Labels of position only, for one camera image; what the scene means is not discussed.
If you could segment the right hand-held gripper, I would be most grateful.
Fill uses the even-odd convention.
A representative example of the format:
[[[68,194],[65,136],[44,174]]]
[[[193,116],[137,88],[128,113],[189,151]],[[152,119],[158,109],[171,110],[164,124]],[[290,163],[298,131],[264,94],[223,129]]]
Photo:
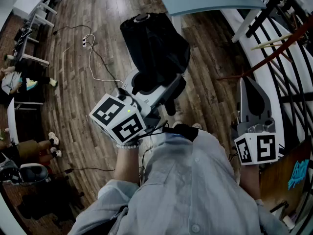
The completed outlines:
[[[237,111],[240,123],[231,125],[231,134],[241,165],[277,161],[279,144],[269,97],[259,84],[246,76],[237,84]]]

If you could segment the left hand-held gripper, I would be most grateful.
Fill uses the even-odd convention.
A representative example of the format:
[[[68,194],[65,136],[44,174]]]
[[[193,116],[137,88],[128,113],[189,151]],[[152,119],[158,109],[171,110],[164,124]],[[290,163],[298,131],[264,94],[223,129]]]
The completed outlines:
[[[127,143],[143,132],[155,129],[161,120],[158,107],[166,112],[176,112],[175,99],[182,93],[186,81],[181,74],[168,85],[157,85],[150,93],[149,81],[138,70],[133,70],[122,88],[105,94],[89,116],[112,140]]]

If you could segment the person's right forearm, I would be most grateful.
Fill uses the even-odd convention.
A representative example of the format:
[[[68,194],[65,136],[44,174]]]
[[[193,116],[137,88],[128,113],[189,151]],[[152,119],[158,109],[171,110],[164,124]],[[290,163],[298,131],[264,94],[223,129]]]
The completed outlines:
[[[258,165],[241,166],[239,185],[254,200],[261,199]]]

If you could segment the person's left forearm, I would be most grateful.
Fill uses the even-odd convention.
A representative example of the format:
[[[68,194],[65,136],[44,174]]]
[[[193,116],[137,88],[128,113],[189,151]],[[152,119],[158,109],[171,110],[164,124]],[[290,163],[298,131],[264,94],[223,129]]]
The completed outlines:
[[[119,148],[113,179],[139,185],[139,148]]]

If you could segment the person's left white shoe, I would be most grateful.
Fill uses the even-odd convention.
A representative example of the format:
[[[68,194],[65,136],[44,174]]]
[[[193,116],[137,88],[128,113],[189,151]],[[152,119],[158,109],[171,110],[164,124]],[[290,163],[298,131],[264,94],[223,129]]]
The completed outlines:
[[[183,122],[182,122],[182,115],[175,114],[174,115],[174,123],[172,125],[172,128],[175,128],[179,124],[183,124]]]

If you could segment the brown wooden coat rack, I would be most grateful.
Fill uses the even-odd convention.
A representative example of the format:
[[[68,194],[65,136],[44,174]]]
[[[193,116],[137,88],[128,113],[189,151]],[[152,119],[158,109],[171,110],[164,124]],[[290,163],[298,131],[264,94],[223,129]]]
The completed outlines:
[[[313,14],[310,15],[307,18],[307,21],[305,23],[303,23],[293,34],[291,37],[289,37],[288,39],[286,39],[286,41],[284,43],[282,43],[281,46],[279,46],[279,48],[277,50],[275,50],[270,56],[266,57],[264,60],[262,60],[261,62],[259,62],[258,64],[256,64],[254,67],[252,67],[250,70],[248,70],[247,72],[241,74],[241,75],[235,75],[235,76],[228,76],[228,77],[221,77],[218,78],[217,80],[226,80],[226,79],[238,79],[241,78],[243,76],[247,76],[250,73],[254,72],[255,70],[257,70],[258,68],[262,67],[263,65],[267,64],[268,62],[270,62],[272,59],[277,58],[280,54],[283,54],[283,52],[285,50],[287,50],[289,48],[289,46],[293,45],[295,42],[298,41],[299,38],[301,38],[306,31],[308,31],[310,28],[313,27]]]

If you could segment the person's black trousers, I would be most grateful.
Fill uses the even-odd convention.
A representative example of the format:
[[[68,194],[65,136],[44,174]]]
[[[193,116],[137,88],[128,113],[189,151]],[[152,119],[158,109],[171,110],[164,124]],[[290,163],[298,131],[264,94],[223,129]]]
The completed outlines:
[[[190,127],[179,123],[175,127],[163,127],[165,142],[169,143],[192,143],[199,133],[199,128]]]

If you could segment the light wooden hanger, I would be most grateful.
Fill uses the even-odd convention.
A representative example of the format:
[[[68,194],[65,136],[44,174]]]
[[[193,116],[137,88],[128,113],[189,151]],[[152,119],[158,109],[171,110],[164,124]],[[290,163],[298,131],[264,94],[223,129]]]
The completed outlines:
[[[287,35],[284,35],[284,36],[281,36],[277,39],[274,39],[274,40],[270,40],[270,41],[267,41],[267,42],[264,42],[264,43],[261,43],[253,48],[251,48],[251,50],[256,50],[256,49],[261,49],[261,48],[267,48],[267,47],[278,47],[278,46],[281,46],[282,44],[276,44],[277,42],[281,42],[283,40],[286,40],[288,39],[289,37],[291,37],[292,34],[287,34]]]

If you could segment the brown wooden cabinet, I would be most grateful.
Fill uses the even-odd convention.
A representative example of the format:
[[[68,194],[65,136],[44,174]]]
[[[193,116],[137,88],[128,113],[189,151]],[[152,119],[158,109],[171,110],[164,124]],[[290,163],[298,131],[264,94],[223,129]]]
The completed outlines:
[[[308,168],[305,179],[295,188],[288,190],[288,181],[297,161],[310,160],[311,148],[311,137],[308,137],[261,172],[261,199],[269,210],[285,204],[281,217],[298,214],[303,205],[304,187],[308,181]]]

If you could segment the cyan patterned cloth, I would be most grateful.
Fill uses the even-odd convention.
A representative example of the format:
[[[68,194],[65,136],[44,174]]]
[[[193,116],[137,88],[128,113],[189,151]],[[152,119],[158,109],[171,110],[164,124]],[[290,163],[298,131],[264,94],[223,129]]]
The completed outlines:
[[[305,159],[301,162],[297,161],[295,163],[291,178],[288,181],[288,190],[290,190],[291,188],[295,188],[297,184],[305,179],[308,165],[309,159]]]

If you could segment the black metal railing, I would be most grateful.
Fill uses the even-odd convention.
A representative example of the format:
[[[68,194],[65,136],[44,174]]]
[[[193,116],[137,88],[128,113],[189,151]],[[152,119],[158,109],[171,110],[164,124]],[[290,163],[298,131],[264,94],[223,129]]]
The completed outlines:
[[[297,0],[263,0],[246,33],[256,46],[293,34],[313,13]],[[279,47],[252,50],[260,56],[253,67]],[[277,58],[253,72],[270,97],[281,155],[311,137],[313,143],[313,27]]]

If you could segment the person's light blue shirt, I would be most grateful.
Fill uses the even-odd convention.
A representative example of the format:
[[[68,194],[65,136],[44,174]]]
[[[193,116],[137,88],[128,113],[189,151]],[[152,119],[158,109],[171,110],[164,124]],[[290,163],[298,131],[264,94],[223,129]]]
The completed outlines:
[[[68,235],[288,235],[239,183],[215,136],[199,129],[178,144],[161,134],[139,185],[109,180]]]

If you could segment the small white cylinder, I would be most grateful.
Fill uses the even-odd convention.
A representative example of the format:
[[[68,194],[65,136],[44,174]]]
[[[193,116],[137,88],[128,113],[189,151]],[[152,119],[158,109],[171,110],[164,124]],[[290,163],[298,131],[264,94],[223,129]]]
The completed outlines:
[[[285,223],[285,225],[287,226],[287,228],[289,230],[292,230],[295,227],[295,223],[293,222],[293,220],[288,215],[286,215],[283,218],[283,222]]]

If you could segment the cluttered white desk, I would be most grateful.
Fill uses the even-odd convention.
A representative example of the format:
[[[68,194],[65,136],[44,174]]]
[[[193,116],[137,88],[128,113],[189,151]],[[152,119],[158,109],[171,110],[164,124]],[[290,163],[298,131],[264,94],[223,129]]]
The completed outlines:
[[[31,41],[35,44],[38,43],[37,40],[33,39],[30,37],[30,35],[32,34],[32,28],[22,28],[17,36],[17,41],[15,41],[15,46],[13,49],[14,52],[14,62],[18,63],[19,61],[21,61],[22,59],[26,59],[26,60],[31,60],[33,62],[39,63],[42,66],[48,67],[50,65],[49,61],[37,58],[35,56],[29,55],[25,53],[25,49],[26,49],[26,44],[28,43],[28,41]]]

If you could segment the black bag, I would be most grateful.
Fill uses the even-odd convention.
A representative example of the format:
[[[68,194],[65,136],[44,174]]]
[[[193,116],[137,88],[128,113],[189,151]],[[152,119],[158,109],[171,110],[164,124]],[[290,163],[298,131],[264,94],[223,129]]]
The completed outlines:
[[[38,220],[48,214],[54,214],[58,222],[75,221],[70,206],[84,209],[81,201],[84,195],[84,192],[72,187],[66,177],[38,184],[35,193],[22,196],[22,202],[17,208],[26,219]]]

